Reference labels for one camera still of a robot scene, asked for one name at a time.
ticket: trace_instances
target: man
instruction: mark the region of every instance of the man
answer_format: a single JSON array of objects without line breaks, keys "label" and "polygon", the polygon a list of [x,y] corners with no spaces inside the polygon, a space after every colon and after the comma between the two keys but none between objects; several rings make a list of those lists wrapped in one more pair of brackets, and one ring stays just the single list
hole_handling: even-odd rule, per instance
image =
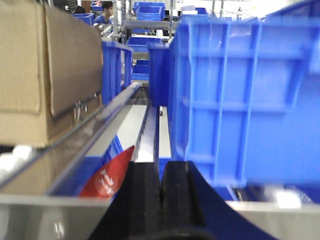
[{"label": "man", "polygon": [[95,18],[94,24],[112,24],[110,17],[113,15],[113,2],[104,1],[102,3],[103,13]]}]

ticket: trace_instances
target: metal frame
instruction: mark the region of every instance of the metal frame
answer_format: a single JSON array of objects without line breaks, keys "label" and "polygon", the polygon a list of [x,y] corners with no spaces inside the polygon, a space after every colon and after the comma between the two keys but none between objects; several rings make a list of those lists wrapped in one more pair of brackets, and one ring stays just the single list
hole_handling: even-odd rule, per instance
[{"label": "metal frame", "polygon": [[12,173],[1,182],[0,194],[43,195],[50,193],[50,189],[54,189],[54,186],[65,178],[68,172],[85,156],[140,87],[141,83],[132,83],[97,114],[76,126],[51,147],[43,150],[22,169]]}]

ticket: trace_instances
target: white light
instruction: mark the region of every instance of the white light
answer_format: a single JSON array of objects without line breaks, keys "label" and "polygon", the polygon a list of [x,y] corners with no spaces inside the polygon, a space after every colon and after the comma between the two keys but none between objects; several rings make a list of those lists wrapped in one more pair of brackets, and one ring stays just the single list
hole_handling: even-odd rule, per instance
[{"label": "white light", "polygon": [[301,200],[293,191],[278,191],[275,193],[275,199],[281,209],[300,209]]}]

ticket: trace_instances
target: blue storage bin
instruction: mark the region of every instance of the blue storage bin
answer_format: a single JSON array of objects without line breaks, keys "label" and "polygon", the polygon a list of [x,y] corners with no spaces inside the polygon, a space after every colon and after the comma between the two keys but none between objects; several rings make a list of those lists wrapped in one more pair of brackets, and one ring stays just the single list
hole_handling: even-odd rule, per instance
[{"label": "blue storage bin", "polygon": [[146,32],[149,33],[149,29],[140,29],[140,28],[133,28],[132,33],[133,34],[145,34]]},{"label": "blue storage bin", "polygon": [[265,20],[278,17],[320,17],[320,1],[305,0],[289,5],[265,16]]},{"label": "blue storage bin", "polygon": [[68,177],[50,195],[76,197],[97,170],[123,151],[118,136],[115,136],[103,156],[86,156],[72,170]]},{"label": "blue storage bin", "polygon": [[139,21],[161,21],[162,7],[139,6],[135,14],[136,14],[136,19]]},{"label": "blue storage bin", "polygon": [[155,107],[168,106],[170,52],[166,43],[149,43],[149,98]]},{"label": "blue storage bin", "polygon": [[172,159],[212,186],[319,183],[319,22],[194,15],[177,33]]},{"label": "blue storage bin", "polygon": [[198,11],[200,15],[208,15],[208,12],[205,7],[196,7],[195,10]]},{"label": "blue storage bin", "polygon": [[147,43],[161,43],[161,38],[156,37],[129,37],[126,44],[135,52],[147,53]]},{"label": "blue storage bin", "polygon": [[103,12],[103,11],[104,11],[104,9],[103,9],[102,6],[97,6],[97,5],[95,5],[95,1],[92,1],[92,2],[91,2],[90,7],[91,7],[91,10],[92,10],[92,11],[96,11],[96,12]]},{"label": "blue storage bin", "polygon": [[149,65],[149,60],[137,60],[136,61],[137,65]]},{"label": "blue storage bin", "polygon": [[247,17],[241,21],[242,22],[258,22],[259,18],[257,16],[251,16],[251,17]]},{"label": "blue storage bin", "polygon": [[166,5],[164,2],[146,2],[146,1],[136,1],[133,4],[133,8],[132,10],[137,13],[137,9],[139,7],[161,7],[161,19],[163,19],[165,17],[165,8]]},{"label": "blue storage bin", "polygon": [[[132,51],[129,46],[115,41],[102,42],[103,69],[102,69],[102,103],[108,104],[121,91],[121,80],[124,87],[131,84]],[[125,71],[121,74],[121,52],[124,52]]]},{"label": "blue storage bin", "polygon": [[135,65],[132,69],[131,77],[133,80],[149,80],[149,66]]},{"label": "blue storage bin", "polygon": [[76,19],[85,22],[88,25],[93,25],[95,20],[95,15],[92,13],[75,13],[72,14]]}]

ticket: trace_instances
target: red label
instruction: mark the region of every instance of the red label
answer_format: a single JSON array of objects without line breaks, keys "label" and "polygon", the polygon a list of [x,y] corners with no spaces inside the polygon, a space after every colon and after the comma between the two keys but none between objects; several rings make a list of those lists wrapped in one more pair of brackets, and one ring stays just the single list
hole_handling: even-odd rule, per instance
[{"label": "red label", "polygon": [[128,148],[96,171],[79,197],[111,198],[125,179],[134,149],[135,146]]}]

